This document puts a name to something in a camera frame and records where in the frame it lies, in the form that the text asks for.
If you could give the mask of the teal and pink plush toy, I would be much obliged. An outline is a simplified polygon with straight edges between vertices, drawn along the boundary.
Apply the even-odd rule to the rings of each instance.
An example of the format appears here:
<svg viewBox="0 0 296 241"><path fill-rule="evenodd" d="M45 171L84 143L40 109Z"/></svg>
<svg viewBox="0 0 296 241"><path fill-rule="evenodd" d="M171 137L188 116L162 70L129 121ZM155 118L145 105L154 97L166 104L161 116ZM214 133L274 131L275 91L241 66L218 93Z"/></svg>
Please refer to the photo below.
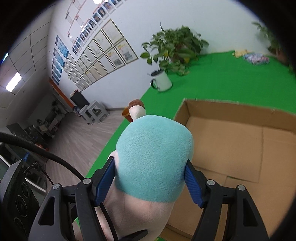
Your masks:
<svg viewBox="0 0 296 241"><path fill-rule="evenodd" d="M163 231L185 185L185 166L193 157L194 139L182 124L148 115L144 103L128 105L132 122L111 153L115 177L104 201L113 227L100 208L96 215L107 240L146 230L144 240Z"/></svg>

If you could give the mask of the large open cardboard box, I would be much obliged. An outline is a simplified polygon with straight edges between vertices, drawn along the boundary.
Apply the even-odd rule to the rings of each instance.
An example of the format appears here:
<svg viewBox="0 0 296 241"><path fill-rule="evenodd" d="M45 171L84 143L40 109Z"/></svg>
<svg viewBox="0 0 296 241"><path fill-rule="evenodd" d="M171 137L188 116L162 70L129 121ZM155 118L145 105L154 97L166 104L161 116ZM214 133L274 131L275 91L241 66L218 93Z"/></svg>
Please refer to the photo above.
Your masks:
<svg viewBox="0 0 296 241"><path fill-rule="evenodd" d="M295 240L295 114L231 102L184 100L175 121L194 137L193 166L244 185L272 240Z"/></svg>

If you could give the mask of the grey plastic stool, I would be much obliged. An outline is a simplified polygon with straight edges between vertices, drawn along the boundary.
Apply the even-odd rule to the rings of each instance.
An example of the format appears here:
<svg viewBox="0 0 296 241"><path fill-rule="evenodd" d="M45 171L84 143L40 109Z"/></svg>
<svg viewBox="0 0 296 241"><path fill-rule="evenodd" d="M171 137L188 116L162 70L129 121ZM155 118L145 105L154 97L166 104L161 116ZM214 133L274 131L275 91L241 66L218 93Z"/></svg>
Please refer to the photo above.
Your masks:
<svg viewBox="0 0 296 241"><path fill-rule="evenodd" d="M88 125L93 125L95 122L101 124L102 120L109 116L109 111L98 101L93 101L91 104L83 106L79 114Z"/></svg>

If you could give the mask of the red paper cup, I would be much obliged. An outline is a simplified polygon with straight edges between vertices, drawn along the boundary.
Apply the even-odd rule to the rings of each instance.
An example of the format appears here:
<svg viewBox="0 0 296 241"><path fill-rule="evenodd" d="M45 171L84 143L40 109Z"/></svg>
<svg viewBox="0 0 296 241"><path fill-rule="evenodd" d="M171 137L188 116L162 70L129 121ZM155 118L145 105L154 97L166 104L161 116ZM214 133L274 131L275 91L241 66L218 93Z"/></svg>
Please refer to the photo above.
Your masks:
<svg viewBox="0 0 296 241"><path fill-rule="evenodd" d="M133 119L132 119L132 117L130 116L130 112L129 112L129 108L128 108L128 107L126 107L126 108L122 111L121 115L122 115L126 120L128 120L130 123L133 122Z"/></svg>

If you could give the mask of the white enamel mug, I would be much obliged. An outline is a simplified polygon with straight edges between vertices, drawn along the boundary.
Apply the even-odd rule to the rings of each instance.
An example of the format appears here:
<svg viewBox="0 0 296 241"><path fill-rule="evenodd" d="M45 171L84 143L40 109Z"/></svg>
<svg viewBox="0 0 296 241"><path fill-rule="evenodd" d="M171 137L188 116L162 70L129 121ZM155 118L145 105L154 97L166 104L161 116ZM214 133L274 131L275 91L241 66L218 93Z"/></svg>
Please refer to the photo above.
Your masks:
<svg viewBox="0 0 296 241"><path fill-rule="evenodd" d="M151 73L151 87L159 92L165 92L172 87L172 82L167 76L165 70L158 69Z"/></svg>

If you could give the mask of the colourful packet on table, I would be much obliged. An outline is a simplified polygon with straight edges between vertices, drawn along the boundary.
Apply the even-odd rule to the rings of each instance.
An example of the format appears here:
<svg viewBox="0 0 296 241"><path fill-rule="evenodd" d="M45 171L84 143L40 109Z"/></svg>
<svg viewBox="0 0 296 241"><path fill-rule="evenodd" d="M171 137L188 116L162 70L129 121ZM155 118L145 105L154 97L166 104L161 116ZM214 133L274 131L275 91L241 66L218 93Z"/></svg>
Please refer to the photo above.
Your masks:
<svg viewBox="0 0 296 241"><path fill-rule="evenodd" d="M269 58L260 53L247 53L243 59L254 65L268 64Z"/></svg>

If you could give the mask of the leafy potted plant right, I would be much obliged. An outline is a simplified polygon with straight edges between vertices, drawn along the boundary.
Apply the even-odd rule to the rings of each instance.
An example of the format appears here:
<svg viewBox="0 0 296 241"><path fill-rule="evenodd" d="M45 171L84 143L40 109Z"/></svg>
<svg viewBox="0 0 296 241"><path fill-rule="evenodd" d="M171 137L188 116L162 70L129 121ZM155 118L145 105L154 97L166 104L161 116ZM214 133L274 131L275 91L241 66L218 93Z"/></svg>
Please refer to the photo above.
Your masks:
<svg viewBox="0 0 296 241"><path fill-rule="evenodd" d="M288 66L290 73L295 74L291 61L289 60L287 54L281 47L280 42L273 32L268 27L260 24L259 22L252 22L252 24L257 27L257 30L259 30L267 40L269 40L270 46L267 48L268 51L271 54L274 54L281 64Z"/></svg>

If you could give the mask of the leafy potted plant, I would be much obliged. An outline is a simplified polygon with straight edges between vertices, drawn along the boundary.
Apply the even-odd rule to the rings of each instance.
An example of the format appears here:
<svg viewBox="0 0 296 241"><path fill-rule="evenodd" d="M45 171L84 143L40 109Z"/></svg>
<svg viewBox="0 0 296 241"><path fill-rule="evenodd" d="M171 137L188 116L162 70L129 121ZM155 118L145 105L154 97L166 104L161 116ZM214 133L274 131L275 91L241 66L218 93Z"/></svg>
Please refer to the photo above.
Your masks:
<svg viewBox="0 0 296 241"><path fill-rule="evenodd" d="M280 42L273 32L268 27L260 24L259 22L252 22L252 24L257 27L257 30L259 30L267 40L269 40L270 46L267 48L268 51L271 54L274 54L281 64L288 66L290 73L295 74L291 61L289 60L287 54L281 47Z"/></svg>
<svg viewBox="0 0 296 241"><path fill-rule="evenodd" d="M153 34L151 40L142 43L140 54L147 64L157 63L166 73L184 76L189 73L189 63L198 60L199 54L209 46L200 33L192 32L189 27L164 29Z"/></svg>

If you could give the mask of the leafy potted plant left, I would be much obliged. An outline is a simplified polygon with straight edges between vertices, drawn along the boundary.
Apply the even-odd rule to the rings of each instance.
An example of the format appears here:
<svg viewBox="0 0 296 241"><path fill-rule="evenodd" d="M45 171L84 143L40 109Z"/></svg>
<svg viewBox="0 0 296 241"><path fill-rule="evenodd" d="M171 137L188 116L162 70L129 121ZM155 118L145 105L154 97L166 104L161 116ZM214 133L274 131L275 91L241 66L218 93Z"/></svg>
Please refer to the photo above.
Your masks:
<svg viewBox="0 0 296 241"><path fill-rule="evenodd" d="M192 32L189 27L164 29L153 34L151 40L142 43L140 54L147 64L157 63L166 73L184 76L189 73L189 63L198 60L199 54L209 46L200 33Z"/></svg>

